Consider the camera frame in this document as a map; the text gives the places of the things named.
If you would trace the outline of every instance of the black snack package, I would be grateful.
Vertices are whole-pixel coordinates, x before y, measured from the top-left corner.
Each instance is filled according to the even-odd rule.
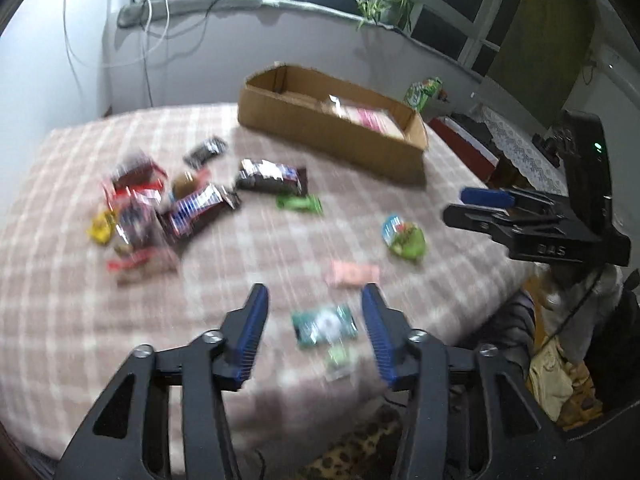
[[[293,168],[268,160],[241,160],[236,186],[273,194],[308,194],[306,168]]]
[[[199,232],[225,209],[238,209],[240,198],[224,186],[209,184],[175,202],[163,215],[165,229],[176,239]]]
[[[194,170],[200,170],[209,160],[225,153],[227,147],[224,140],[211,137],[197,145],[182,160]]]

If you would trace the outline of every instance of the table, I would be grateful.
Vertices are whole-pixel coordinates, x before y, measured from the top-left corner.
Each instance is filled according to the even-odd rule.
[[[473,118],[486,124],[498,149],[535,189],[568,196],[564,174],[546,160],[528,134],[485,105]]]
[[[116,286],[104,249],[85,234],[102,201],[100,179],[134,148],[177,174],[182,155],[213,135],[230,145],[210,163],[215,182],[231,182],[246,156],[306,165],[324,216],[280,211],[273,196],[243,192],[242,209],[192,242],[180,273]],[[255,282],[270,289],[270,316],[252,379],[224,397],[237,450],[338,419],[380,394],[359,292],[323,281],[332,258],[378,264],[388,303],[447,343],[482,324],[531,269],[488,237],[443,224],[441,211],[460,189],[481,184],[438,136],[430,143],[428,184],[419,190],[250,132],[231,104],[142,110],[53,131],[0,237],[0,420],[7,431],[60,457],[133,347],[187,344],[242,306]],[[421,265],[396,259],[382,243],[390,213],[424,228],[430,252]],[[360,328],[359,364],[350,377],[327,382],[324,354],[296,347],[290,314],[341,303]],[[180,470],[177,397],[171,409],[172,462]]]

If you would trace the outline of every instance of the open cardboard box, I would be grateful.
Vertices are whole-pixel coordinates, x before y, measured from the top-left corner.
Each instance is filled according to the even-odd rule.
[[[404,140],[326,111],[322,104],[329,95],[388,110]],[[277,65],[252,75],[240,92],[238,121],[400,184],[426,183],[422,155],[428,138],[420,115],[398,101],[318,70]]]

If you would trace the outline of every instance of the white wall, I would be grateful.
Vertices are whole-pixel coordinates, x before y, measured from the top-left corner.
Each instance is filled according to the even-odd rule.
[[[589,85],[579,77],[565,108],[596,114],[602,121],[613,186],[613,206],[620,229],[631,238],[632,268],[640,266],[640,109],[600,70]]]
[[[112,3],[119,8],[128,1]],[[109,11],[109,0],[67,0],[70,42],[90,66],[104,62]],[[0,226],[42,139],[54,128],[91,121],[108,110],[107,76],[70,63],[62,0],[23,1],[0,36]]]
[[[274,62],[315,67],[401,99],[412,82],[440,76],[450,99],[472,105],[478,82],[441,55],[380,27],[305,10],[233,10],[172,19],[169,40],[148,61],[154,105],[235,102],[245,78]],[[150,46],[164,21],[155,21]],[[139,27],[117,29],[110,59],[140,56]],[[111,70],[116,113],[149,106],[142,64]]]

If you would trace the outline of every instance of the bed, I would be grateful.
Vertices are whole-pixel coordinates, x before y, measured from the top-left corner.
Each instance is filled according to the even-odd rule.
[[[18,441],[59,458],[131,350],[183,346],[240,308],[253,283],[270,290],[270,316],[251,380],[224,397],[236,450],[312,431],[384,392],[357,290],[329,288],[332,258],[377,264],[388,304],[448,344],[480,326],[516,292],[531,266],[487,236],[440,219],[464,186],[481,183],[430,131],[426,189],[404,189],[238,125],[235,104],[168,107],[53,131],[42,144],[0,238],[0,420]],[[141,148],[177,174],[187,150],[210,136],[229,143],[213,181],[233,181],[238,160],[307,167],[323,216],[278,210],[273,196],[244,192],[183,254],[180,271],[118,286],[105,250],[86,235],[102,200],[100,179]],[[424,229],[429,253],[415,265],[392,256],[380,235],[391,213]],[[348,304],[360,336],[358,365],[327,381],[322,351],[296,345],[290,315]],[[177,396],[171,453],[180,470]]]

